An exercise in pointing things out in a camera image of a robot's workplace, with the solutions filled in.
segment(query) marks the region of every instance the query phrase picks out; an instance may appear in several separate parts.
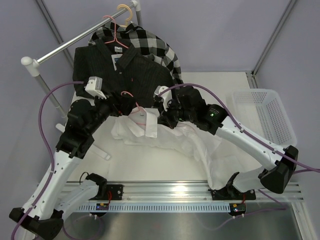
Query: clothing rack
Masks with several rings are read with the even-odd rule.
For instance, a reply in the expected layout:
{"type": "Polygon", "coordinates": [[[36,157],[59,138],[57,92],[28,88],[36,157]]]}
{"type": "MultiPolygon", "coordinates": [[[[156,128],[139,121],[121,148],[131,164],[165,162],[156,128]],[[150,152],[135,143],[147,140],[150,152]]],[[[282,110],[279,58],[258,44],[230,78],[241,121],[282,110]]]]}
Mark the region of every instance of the clothing rack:
{"type": "MultiPolygon", "coordinates": [[[[135,9],[137,23],[138,23],[139,26],[142,26],[140,1],[139,0],[132,0],[127,6],[130,9],[132,9],[132,8],[135,9]]],[[[128,10],[123,7],[121,9],[119,9],[118,11],[116,11],[115,13],[113,13],[111,15],[111,17],[116,18],[116,17],[124,14],[127,11],[128,10]]],[[[71,45],[75,44],[79,40],[83,39],[85,36],[93,33],[95,30],[97,30],[98,28],[104,26],[106,23],[110,22],[111,20],[112,19],[109,18],[109,17],[100,20],[95,25],[89,27],[88,29],[86,29],[85,31],[83,31],[79,35],[73,37],[72,39],[61,43],[56,49],[50,51],[49,53],[47,53],[46,55],[44,55],[44,56],[42,56],[42,57],[40,57],[38,59],[32,59],[29,56],[24,56],[23,58],[21,58],[21,64],[23,66],[25,66],[25,68],[28,70],[28,72],[31,74],[31,76],[35,78],[35,80],[41,86],[42,90],[46,94],[48,94],[50,92],[50,88],[48,87],[48,85],[46,84],[45,80],[43,79],[43,77],[41,76],[41,74],[40,74],[40,72],[38,70],[40,64],[44,63],[49,58],[53,57],[54,55],[60,53],[61,51],[65,50],[66,48],[68,48],[71,45]]],[[[54,105],[54,107],[59,111],[59,113],[61,114],[62,118],[64,118],[66,120],[67,119],[67,113],[62,108],[62,106],[60,105],[60,103],[58,102],[56,97],[53,94],[51,94],[49,96],[49,99],[52,102],[52,104],[54,105]]]]}

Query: dual-arm robot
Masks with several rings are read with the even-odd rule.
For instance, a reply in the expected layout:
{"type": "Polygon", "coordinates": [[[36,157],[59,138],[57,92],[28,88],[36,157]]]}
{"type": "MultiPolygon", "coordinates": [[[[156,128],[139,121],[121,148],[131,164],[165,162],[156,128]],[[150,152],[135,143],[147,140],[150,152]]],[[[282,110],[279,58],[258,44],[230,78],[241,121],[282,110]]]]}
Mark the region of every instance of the dual-arm robot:
{"type": "MultiPolygon", "coordinates": [[[[101,92],[101,81],[101,78],[91,77],[86,87],[86,91],[94,96],[94,106],[86,99],[77,100],[71,105],[65,132],[56,145],[52,179],[36,206],[32,207],[32,202],[43,189],[51,173],[50,167],[30,199],[23,207],[12,209],[9,215],[12,220],[19,222],[32,207],[21,226],[45,240],[54,239],[64,221],[87,200],[108,199],[107,180],[92,173],[79,187],[58,200],[70,174],[93,144],[93,133],[109,116],[127,116],[135,106],[134,98],[127,94],[121,96],[116,93],[101,92]]],[[[261,141],[270,144],[245,126],[242,129],[237,128],[224,108],[216,104],[206,104],[199,91],[193,87],[176,89],[174,99],[171,98],[170,92],[159,96],[166,88],[158,87],[155,91],[154,107],[158,108],[160,113],[158,124],[174,128],[178,122],[191,122],[203,131],[232,142],[262,165],[252,171],[234,173],[226,186],[215,192],[229,200],[242,198],[247,191],[260,188],[266,188],[277,194],[283,193],[296,169],[295,164],[244,134],[243,130],[247,130],[261,141]]],[[[289,146],[283,149],[281,146],[271,144],[275,150],[297,160],[298,150],[295,147],[289,146]]]]}

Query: mesh basket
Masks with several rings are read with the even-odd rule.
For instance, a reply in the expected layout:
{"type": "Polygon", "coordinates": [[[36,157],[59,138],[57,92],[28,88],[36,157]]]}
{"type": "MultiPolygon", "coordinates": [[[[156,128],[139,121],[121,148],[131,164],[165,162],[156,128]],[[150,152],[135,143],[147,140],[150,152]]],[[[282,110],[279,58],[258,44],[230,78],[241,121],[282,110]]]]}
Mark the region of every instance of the mesh basket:
{"type": "Polygon", "coordinates": [[[235,117],[268,141],[287,147],[297,138],[278,93],[269,89],[243,89],[232,94],[235,117]]]}

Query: black and white checkered shirt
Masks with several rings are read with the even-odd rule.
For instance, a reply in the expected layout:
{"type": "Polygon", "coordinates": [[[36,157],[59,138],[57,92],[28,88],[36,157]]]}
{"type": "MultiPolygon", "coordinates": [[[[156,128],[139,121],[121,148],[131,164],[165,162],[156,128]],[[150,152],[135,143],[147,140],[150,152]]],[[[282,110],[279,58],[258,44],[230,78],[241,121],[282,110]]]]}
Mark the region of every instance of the black and white checkered shirt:
{"type": "MultiPolygon", "coordinates": [[[[113,37],[115,25],[109,22],[98,28],[90,37],[89,45],[94,45],[95,40],[105,37],[113,37]]],[[[134,23],[129,24],[125,29],[116,25],[116,37],[118,39],[129,40],[141,54],[154,62],[166,67],[172,76],[175,84],[182,84],[181,68],[177,55],[172,48],[162,39],[153,33],[144,30],[141,26],[134,23]]]]}

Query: black shirt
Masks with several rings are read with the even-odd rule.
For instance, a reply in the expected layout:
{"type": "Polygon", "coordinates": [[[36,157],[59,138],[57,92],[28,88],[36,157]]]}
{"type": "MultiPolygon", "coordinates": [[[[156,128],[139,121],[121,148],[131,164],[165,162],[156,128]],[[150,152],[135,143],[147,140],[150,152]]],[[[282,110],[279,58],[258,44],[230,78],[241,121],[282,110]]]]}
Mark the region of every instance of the black shirt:
{"type": "Polygon", "coordinates": [[[102,78],[102,91],[130,92],[136,102],[145,108],[153,106],[154,91],[158,86],[174,85],[170,72],[164,66],[144,57],[127,41],[120,41],[129,48],[116,42],[105,44],[98,39],[96,45],[78,47],[74,54],[73,81],[85,84],[74,85],[77,96],[93,98],[85,91],[89,77],[102,78]],[[112,60],[115,47],[122,48],[122,56],[115,62],[112,60]]]}

